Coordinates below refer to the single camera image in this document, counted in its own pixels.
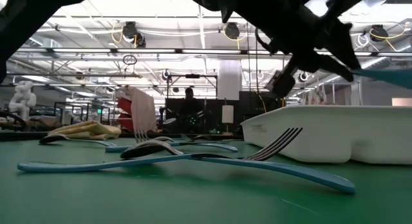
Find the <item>fork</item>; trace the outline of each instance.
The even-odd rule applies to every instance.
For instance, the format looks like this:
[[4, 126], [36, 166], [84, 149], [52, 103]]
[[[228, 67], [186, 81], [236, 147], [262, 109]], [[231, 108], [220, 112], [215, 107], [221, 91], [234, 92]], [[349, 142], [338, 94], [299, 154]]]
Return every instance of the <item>fork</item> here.
[[259, 162], [258, 160], [265, 160], [275, 155], [284, 149], [300, 132], [302, 128], [292, 128], [287, 129], [281, 136], [270, 143], [268, 146], [258, 151], [257, 153], [245, 157], [243, 159], [230, 158], [228, 156], [222, 156], [218, 154], [184, 154], [181, 151], [173, 149], [170, 145], [165, 142], [159, 142], [158, 145], [143, 145], [140, 147], [135, 147], [122, 153], [122, 158], [145, 156], [148, 154], [156, 153], [158, 151], [166, 150], [167, 152], [173, 154], [172, 156], [163, 156], [157, 158], [141, 158], [133, 160], [125, 160], [120, 162], [109, 162], [109, 163], [96, 163], [96, 164], [86, 164], [86, 165], [67, 165], [58, 163], [39, 163], [39, 162], [28, 162], [19, 163], [17, 168], [22, 171], [28, 172], [43, 172], [43, 173], [72, 173], [72, 172], [85, 172], [85, 171], [97, 171], [101, 169], [110, 169], [114, 167], [127, 167], [148, 163], [157, 162], [168, 162], [173, 160], [197, 160], [212, 163], [222, 163], [228, 165], [238, 165], [243, 167], [253, 167], [258, 169], [266, 169], [271, 171], [277, 171], [280, 173], [289, 174], [292, 176], [300, 177], [303, 179], [310, 180], [315, 183], [320, 183], [327, 187], [337, 189], [339, 191], [354, 194], [355, 186], [351, 181], [346, 178], [319, 171], [316, 169], [311, 169], [307, 167], [301, 167], [296, 165], [289, 165], [285, 163], [274, 163], [274, 162]]

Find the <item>pipe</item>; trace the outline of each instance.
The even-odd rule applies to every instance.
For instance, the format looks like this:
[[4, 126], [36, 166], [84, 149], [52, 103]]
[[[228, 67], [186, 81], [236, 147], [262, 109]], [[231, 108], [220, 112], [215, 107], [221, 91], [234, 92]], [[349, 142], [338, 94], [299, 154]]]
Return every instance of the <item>pipe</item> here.
[[362, 97], [362, 80], [358, 82], [358, 92], [359, 92], [359, 105], [363, 106], [363, 97]]
[[113, 118], [111, 119], [111, 125], [113, 126], [113, 123], [115, 122], [116, 119], [116, 101], [117, 101], [117, 88], [115, 88], [115, 90], [113, 91], [114, 95], [113, 95]]
[[92, 38], [94, 41], [96, 41], [97, 43], [99, 43], [101, 46], [107, 48], [107, 46], [106, 46], [105, 44], [101, 43], [101, 42], [98, 40], [98, 37], [97, 37], [97, 36], [94, 36], [94, 35], [93, 35], [91, 32], [89, 32], [85, 27], [83, 27], [83, 25], [81, 25], [79, 22], [77, 22], [76, 20], [74, 20], [74, 18], [73, 18], [68, 12], [66, 12], [63, 8], [61, 8], [61, 10], [63, 11], [64, 16], [66, 16], [67, 19], [69, 19], [69, 20], [71, 20], [73, 23], [75, 23], [83, 32], [87, 33], [87, 34], [90, 36], [90, 38]]
[[83, 46], [82, 46], [81, 44], [77, 43], [75, 40], [73, 40], [72, 38], [70, 38], [70, 37], [67, 36], [66, 34], [60, 32], [59, 29], [57, 29], [57, 25], [54, 25], [54, 24], [52, 24], [52, 23], [50, 23], [50, 22], [48, 22], [48, 21], [46, 22], [46, 24], [48, 24], [50, 27], [54, 27], [54, 30], [57, 31], [57, 32], [58, 32], [60, 35], [62, 35], [63, 37], [67, 38], [67, 40], [73, 42], [73, 43], [74, 43], [75, 45], [77, 45], [78, 47], [83, 48]]
[[[14, 55], [14, 57], [19, 59], [27, 59], [31, 61], [123, 61], [123, 57], [114, 57], [114, 56], [62, 56], [58, 59], [54, 59], [51, 57], [45, 56], [28, 56], [25, 55], [24, 57], [21, 55]], [[168, 61], [168, 62], [181, 62], [187, 59], [202, 59], [202, 56], [199, 55], [184, 55], [175, 59], [162, 59], [158, 57], [136, 57], [137, 61]], [[244, 55], [208, 55], [207, 58], [209, 59], [225, 59], [225, 60], [238, 60], [238, 59], [246, 59]], [[259, 59], [275, 59], [281, 60], [282, 56], [265, 56], [265, 55], [258, 55]]]
[[141, 62], [140, 64], [141, 64], [147, 71], [149, 71], [151, 75], [153, 75], [154, 79], [156, 79], [156, 81], [157, 81], [159, 84], [162, 83], [162, 80], [161, 80], [161, 78], [159, 77], [159, 75], [157, 75], [157, 74], [152, 70], [152, 68], [150, 68], [150, 66], [149, 66], [146, 62]]
[[39, 77], [139, 77], [139, 75], [120, 75], [120, 74], [48, 74], [48, 73], [8, 73], [8, 76], [39, 76]]
[[200, 42], [201, 42], [201, 48], [206, 49], [206, 43], [205, 43], [205, 29], [203, 25], [203, 14], [201, 12], [201, 6], [198, 5], [199, 7], [199, 29], [200, 29]]
[[[51, 17], [52, 19], [65, 19], [66, 16], [64, 15], [53, 15]], [[159, 15], [159, 16], [152, 16], [152, 15], [138, 15], [138, 16], [104, 16], [101, 17], [99, 15], [92, 15], [90, 16], [85, 16], [85, 15], [73, 15], [72, 16], [73, 19], [87, 19], [90, 20], [90, 18], [92, 18], [93, 20], [98, 20], [98, 21], [138, 21], [138, 22], [142, 22], [145, 19], [156, 19], [156, 20], [160, 20], [160, 19], [193, 19], [193, 20], [197, 20], [199, 19], [199, 17], [195, 16], [195, 15], [177, 15], [177, 16], [173, 16], [173, 15]], [[204, 16], [204, 19], [219, 19], [221, 22], [221, 16], [218, 15], [208, 15], [208, 16]], [[232, 22], [233, 19], [240, 21], [241, 23], [245, 23], [244, 18], [237, 16], [237, 17], [230, 17], [230, 20]]]
[[[20, 74], [20, 75], [24, 75], [24, 76], [27, 76], [27, 75], [34, 75], [34, 76], [37, 76], [37, 74], [35, 74], [35, 73], [32, 73], [34, 70], [40, 70], [40, 71], [43, 71], [43, 72], [50, 72], [49, 70], [47, 70], [47, 69], [45, 69], [45, 68], [42, 68], [42, 67], [40, 67], [40, 66], [37, 66], [37, 65], [35, 65], [35, 64], [33, 64], [33, 63], [31, 63], [31, 62], [22, 62], [22, 61], [17, 61], [17, 60], [14, 60], [13, 58], [10, 58], [7, 62], [6, 62], [6, 67], [7, 67], [7, 69], [8, 70], [10, 70], [10, 71], [18, 71], [19, 73], [15, 73], [15, 74]], [[64, 80], [64, 79], [56, 79], [56, 80], [54, 80], [55, 82], [57, 82], [57, 83], [70, 83], [70, 84], [72, 84], [73, 82], [72, 81], [70, 81], [70, 80]]]
[[[0, 87], [11, 87], [11, 86], [16, 86], [18, 84], [14, 83], [14, 84], [4, 84], [4, 85], [0, 85]], [[80, 88], [84, 88], [84, 87], [101, 87], [101, 88], [106, 88], [106, 87], [113, 87], [113, 86], [121, 86], [121, 84], [106, 84], [106, 85], [99, 85], [99, 84], [33, 84], [33, 86], [63, 86], [63, 87], [80, 87]], [[134, 88], [153, 88], [153, 87], [157, 87], [157, 88], [167, 88], [167, 85], [158, 85], [155, 86], [153, 84], [124, 84], [124, 86], [131, 86]], [[194, 88], [200, 88], [200, 89], [213, 89], [214, 86], [206, 86], [206, 85], [175, 85], [175, 87], [179, 87], [179, 88], [188, 88], [188, 87], [194, 87]]]
[[336, 100], [335, 100], [335, 84], [332, 83], [332, 98], [333, 98], [333, 104], [336, 105]]

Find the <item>ceiling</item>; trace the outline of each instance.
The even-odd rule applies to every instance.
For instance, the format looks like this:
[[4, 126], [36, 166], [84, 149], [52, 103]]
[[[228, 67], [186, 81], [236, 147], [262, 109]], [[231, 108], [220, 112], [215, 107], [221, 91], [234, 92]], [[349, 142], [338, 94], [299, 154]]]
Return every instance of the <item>ceiling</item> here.
[[[322, 15], [326, 11], [325, 2], [326, 0], [313, 0], [307, 6], [317, 15]], [[395, 51], [387, 42], [373, 42], [360, 36], [364, 30], [368, 32], [372, 24], [382, 24], [391, 37], [402, 34], [399, 37], [390, 39], [390, 43], [395, 46], [395, 49], [398, 42], [402, 42], [411, 35], [408, 27], [406, 27], [406, 21], [410, 18], [412, 5], [382, 4], [383, 2], [382, 0], [361, 2], [340, 17], [343, 22], [353, 23], [351, 31], [353, 46], [356, 51]], [[5, 4], [6, 0], [0, 0], [0, 3]], [[241, 40], [233, 41], [219, 32], [224, 27], [219, 12], [208, 11], [191, 0], [85, 0], [81, 4], [65, 6], [58, 10], [34, 37], [53, 39], [61, 44], [62, 48], [132, 48], [133, 45], [126, 41], [117, 43], [120, 39], [120, 29], [126, 21], [136, 22], [138, 30], [145, 36], [146, 48], [262, 50], [262, 47], [256, 43], [256, 39], [252, 35], [254, 27], [247, 24], [246, 20], [239, 17], [239, 15], [234, 14], [229, 20], [230, 22], [237, 22], [241, 32]], [[10, 64], [18, 66], [26, 64], [24, 66], [25, 70], [42, 69], [43, 71], [50, 71], [53, 65], [54, 70], [59, 69], [58, 73], [83, 71], [89, 74], [109, 75], [119, 72], [119, 68], [121, 68], [123, 73], [136, 73], [141, 75], [142, 78], [111, 78], [107, 76], [76, 80], [73, 77], [59, 77], [50, 80], [67, 82], [68, 84], [99, 84], [106, 82], [110, 84], [150, 86], [165, 84], [165, 81], [161, 78], [165, 69], [169, 69], [171, 73], [177, 75], [187, 73], [216, 75], [220, 61], [228, 59], [227, 56], [222, 55], [136, 54], [135, 56], [139, 59], [137, 64], [124, 66], [123, 62], [119, 60], [123, 56], [121, 54], [117, 56], [117, 59], [110, 58], [107, 54], [89, 53], [85, 56], [97, 56], [100, 59], [99, 61], [79, 61], [74, 59], [75, 57], [79, 58], [79, 55], [74, 53], [64, 54], [61, 59], [42, 58], [41, 55], [31, 53], [16, 53]], [[258, 76], [256, 76], [256, 59], [254, 55], [232, 56], [230, 59], [240, 61], [242, 69], [245, 71], [243, 86], [247, 88], [249, 85], [249, 72], [250, 84], [256, 87], [256, 78], [258, 78], [259, 85], [263, 87], [275, 70], [281, 70], [287, 63], [288, 57], [259, 56], [257, 60]], [[362, 58], [360, 60], [366, 62], [373, 59]], [[316, 73], [311, 75], [305, 83], [297, 82], [297, 87], [313, 87], [317, 85], [317, 82], [328, 76], [327, 73]], [[211, 82], [205, 79], [182, 78], [175, 84], [175, 86], [188, 85], [205, 86], [204, 88], [195, 88], [194, 94], [199, 97], [215, 95], [213, 87], [206, 88], [211, 86]], [[96, 92], [96, 88], [90, 87], [88, 91]], [[153, 95], [156, 99], [164, 97], [153, 88], [142, 88], [142, 90]], [[174, 95], [183, 96], [183, 89], [179, 93], [174, 93]]]

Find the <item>yellow cable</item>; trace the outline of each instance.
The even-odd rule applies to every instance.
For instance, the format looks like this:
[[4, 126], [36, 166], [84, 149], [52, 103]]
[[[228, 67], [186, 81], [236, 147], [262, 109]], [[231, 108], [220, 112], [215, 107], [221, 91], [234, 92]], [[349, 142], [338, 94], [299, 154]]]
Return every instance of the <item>yellow cable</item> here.
[[135, 48], [136, 48], [136, 43], [137, 43], [137, 35], [135, 34]]
[[120, 39], [118, 41], [115, 39], [115, 36], [113, 34], [114, 33], [111, 32], [111, 38], [113, 39], [114, 42], [116, 42], [116, 43], [122, 42], [122, 39], [123, 39], [123, 26], [122, 26], [122, 31], [120, 32]]
[[240, 42], [241, 40], [243, 40], [247, 35], [245, 35], [244, 37], [242, 37], [242, 38], [240, 38], [240, 39], [237, 38], [236, 40], [234, 40], [234, 39], [229, 38], [229, 37], [226, 35], [225, 30], [226, 30], [226, 27], [223, 28], [223, 34], [225, 34], [225, 37], [226, 37], [227, 39], [231, 40], [231, 41], [237, 41], [237, 42], [238, 42], [238, 50], [239, 50], [239, 49], [240, 49], [240, 47], [239, 47], [239, 42]]
[[393, 51], [399, 51], [397, 49], [395, 49], [395, 47], [393, 47], [393, 45], [387, 40], [385, 39], [385, 41], [388, 43], [388, 45], [392, 48]]
[[369, 31], [369, 34], [372, 35], [372, 36], [374, 36], [374, 37], [381, 38], [381, 39], [385, 39], [385, 40], [386, 40], [386, 39], [393, 39], [393, 38], [400, 37], [401, 35], [403, 35], [403, 34], [406, 32], [406, 27], [407, 27], [407, 23], [405, 23], [404, 31], [403, 31], [401, 34], [395, 35], [395, 36], [393, 36], [393, 37], [380, 37], [380, 36], [378, 36], [378, 35], [375, 35], [375, 34], [372, 33], [372, 30], [373, 30], [373, 29], [371, 29], [371, 30]]
[[263, 110], [264, 110], [264, 111], [265, 111], [265, 113], [266, 113], [267, 111], [266, 111], [265, 101], [263, 101], [263, 98], [262, 98], [262, 96], [260, 96], [260, 94], [258, 94], [256, 91], [255, 91], [255, 93], [259, 96], [260, 100], [262, 101], [262, 104], [263, 104]]

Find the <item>fork tines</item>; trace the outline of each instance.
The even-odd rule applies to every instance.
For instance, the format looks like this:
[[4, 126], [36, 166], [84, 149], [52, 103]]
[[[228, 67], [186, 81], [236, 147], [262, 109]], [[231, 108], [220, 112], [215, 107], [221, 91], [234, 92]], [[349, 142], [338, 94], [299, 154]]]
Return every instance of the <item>fork tines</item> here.
[[265, 161], [275, 154], [282, 151], [290, 142], [298, 136], [298, 134], [302, 131], [302, 127], [293, 127], [288, 128], [282, 135], [277, 137], [272, 143], [267, 145], [266, 147], [262, 148], [257, 153], [253, 154], [252, 156], [248, 156], [246, 160], [257, 160], [257, 161]]

